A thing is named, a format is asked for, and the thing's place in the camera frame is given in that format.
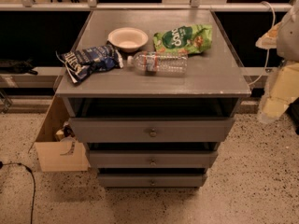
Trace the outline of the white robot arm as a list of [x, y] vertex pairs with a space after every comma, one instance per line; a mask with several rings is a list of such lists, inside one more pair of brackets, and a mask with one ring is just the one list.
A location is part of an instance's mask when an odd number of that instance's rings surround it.
[[255, 46], [276, 49], [283, 59], [283, 65], [266, 80], [259, 104], [258, 121], [268, 124], [278, 120], [299, 98], [299, 0]]

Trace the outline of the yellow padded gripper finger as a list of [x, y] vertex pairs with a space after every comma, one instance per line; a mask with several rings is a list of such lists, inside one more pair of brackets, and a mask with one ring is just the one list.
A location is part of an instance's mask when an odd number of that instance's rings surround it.
[[275, 49], [277, 47], [278, 29], [281, 23], [272, 26], [264, 35], [258, 38], [255, 46], [259, 49]]
[[258, 121], [269, 124], [278, 120], [298, 98], [299, 63], [286, 62], [266, 81], [264, 95], [259, 103]]

